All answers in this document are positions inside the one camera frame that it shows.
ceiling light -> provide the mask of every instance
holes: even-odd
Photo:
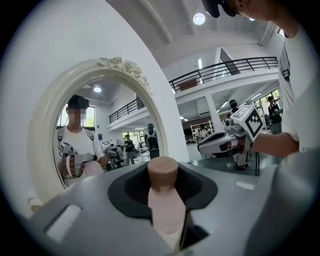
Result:
[[[199,69],[202,69],[202,61],[201,59],[198,59]]]
[[[95,87],[93,88],[93,90],[96,92],[96,93],[100,93],[102,90],[100,87]]]
[[[260,94],[261,94],[261,92],[258,93],[256,96],[252,97],[250,100],[253,100],[255,97],[259,96]]]
[[[206,16],[202,13],[197,13],[193,16],[193,23],[196,25],[202,25],[206,21]]]
[[[228,103],[228,101],[226,101],[225,103],[222,104],[221,109]]]

tube light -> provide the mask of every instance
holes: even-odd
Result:
[[[202,69],[202,61],[201,59],[198,59],[199,69]]]
[[[226,101],[225,103],[222,104],[221,109],[228,103],[228,101]]]
[[[258,93],[256,96],[252,97],[250,100],[253,100],[255,97],[259,96],[260,94],[262,94],[261,92]]]

mirror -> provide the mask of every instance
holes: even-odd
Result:
[[[67,187],[160,156],[146,105],[111,77],[85,84],[67,99],[57,118],[53,151],[59,177]]]

pink bottle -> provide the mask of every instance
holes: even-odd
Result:
[[[186,206],[175,189],[178,163],[160,156],[152,159],[147,167],[151,182],[148,206],[152,210],[153,227],[177,252],[186,215]]]

balcony railing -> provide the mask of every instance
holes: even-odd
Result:
[[[253,72],[258,69],[275,69],[277,67],[277,57],[234,59],[192,71],[169,81],[169,83],[173,92],[179,93],[223,77],[242,74],[244,72]]]
[[[119,120],[123,116],[129,115],[132,111],[139,110],[144,107],[145,104],[142,102],[142,100],[140,98],[136,98],[113,114],[109,115],[110,124],[116,120]]]

